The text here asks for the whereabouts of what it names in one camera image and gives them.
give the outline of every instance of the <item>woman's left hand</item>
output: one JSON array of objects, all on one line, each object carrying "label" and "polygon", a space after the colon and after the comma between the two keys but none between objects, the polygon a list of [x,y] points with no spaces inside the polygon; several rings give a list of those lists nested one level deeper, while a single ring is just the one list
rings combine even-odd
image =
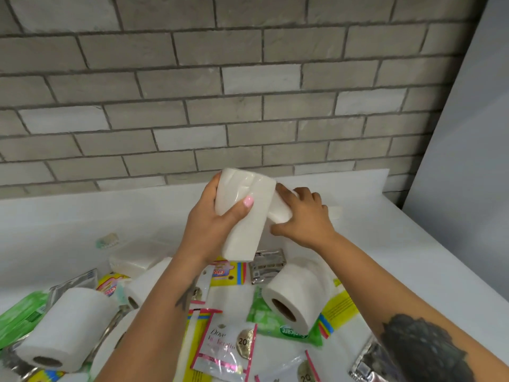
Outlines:
[{"label": "woman's left hand", "polygon": [[177,251],[177,255],[185,256],[187,260],[195,260],[203,267],[220,255],[226,237],[232,228],[247,216],[253,205],[253,198],[247,196],[224,215],[217,215],[214,200],[220,177],[221,173],[217,173],[205,186],[200,200],[189,213],[184,237]]}]

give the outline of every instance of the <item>white wall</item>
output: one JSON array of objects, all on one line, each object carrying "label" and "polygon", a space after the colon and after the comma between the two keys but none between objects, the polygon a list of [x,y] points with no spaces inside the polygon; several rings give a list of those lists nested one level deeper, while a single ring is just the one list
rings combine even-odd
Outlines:
[{"label": "white wall", "polygon": [[509,301],[509,0],[490,0],[403,208]]}]

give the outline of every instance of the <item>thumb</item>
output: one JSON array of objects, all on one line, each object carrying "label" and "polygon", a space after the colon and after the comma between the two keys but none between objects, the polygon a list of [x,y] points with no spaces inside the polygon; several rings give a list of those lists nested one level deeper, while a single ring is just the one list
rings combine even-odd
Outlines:
[{"label": "thumb", "polygon": [[274,224],[270,227],[270,233],[274,236],[286,236],[287,235],[288,223]]},{"label": "thumb", "polygon": [[233,205],[225,214],[221,216],[224,224],[227,228],[232,229],[240,220],[248,215],[252,208],[254,199],[251,196],[247,196],[242,201],[239,201]]}]

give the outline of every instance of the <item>woman's right hand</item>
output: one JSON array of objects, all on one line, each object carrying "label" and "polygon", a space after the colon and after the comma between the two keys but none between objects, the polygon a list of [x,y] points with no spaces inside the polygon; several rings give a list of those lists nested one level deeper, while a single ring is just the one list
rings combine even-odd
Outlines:
[{"label": "woman's right hand", "polygon": [[311,193],[307,187],[298,187],[294,191],[299,198],[280,183],[276,185],[276,191],[290,207],[293,216],[287,223],[272,226],[274,236],[288,237],[319,254],[332,240],[340,237],[330,222],[327,205],[322,205],[318,193]]}]

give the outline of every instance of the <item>green wet wipes pack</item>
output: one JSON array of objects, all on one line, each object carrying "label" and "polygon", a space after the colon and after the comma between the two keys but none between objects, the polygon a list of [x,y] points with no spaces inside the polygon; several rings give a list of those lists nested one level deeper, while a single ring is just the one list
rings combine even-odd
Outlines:
[{"label": "green wet wipes pack", "polygon": [[35,291],[0,315],[0,348],[31,332],[41,321],[48,294]]},{"label": "green wet wipes pack", "polygon": [[291,327],[286,325],[284,320],[282,320],[277,314],[272,312],[262,297],[262,289],[260,287],[256,287],[254,290],[253,304],[251,305],[251,309],[247,315],[247,321],[256,323],[258,325],[257,333],[261,335],[296,340],[302,343],[313,344],[315,346],[321,346],[323,344],[320,327],[318,327],[318,321],[311,328],[309,334],[301,335],[297,333]]}]

